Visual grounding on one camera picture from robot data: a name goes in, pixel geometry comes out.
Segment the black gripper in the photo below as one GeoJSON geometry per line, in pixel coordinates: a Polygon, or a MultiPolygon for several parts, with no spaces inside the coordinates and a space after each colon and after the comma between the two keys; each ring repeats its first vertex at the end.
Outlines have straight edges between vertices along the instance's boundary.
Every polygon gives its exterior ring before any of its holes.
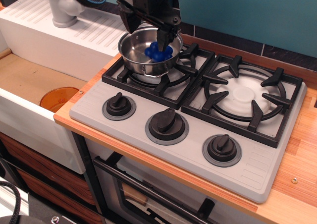
{"type": "Polygon", "coordinates": [[[180,33],[180,16],[169,0],[117,0],[120,17],[129,33],[133,33],[141,23],[147,22],[158,28],[158,50],[163,52],[180,33]]]}

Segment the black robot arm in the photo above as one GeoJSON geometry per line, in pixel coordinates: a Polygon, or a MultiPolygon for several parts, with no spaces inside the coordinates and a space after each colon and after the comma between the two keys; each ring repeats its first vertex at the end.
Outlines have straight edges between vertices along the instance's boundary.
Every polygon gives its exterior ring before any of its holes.
{"type": "Polygon", "coordinates": [[[144,21],[157,28],[158,50],[163,52],[180,33],[181,19],[170,0],[117,0],[126,30],[133,33],[144,21]]]}

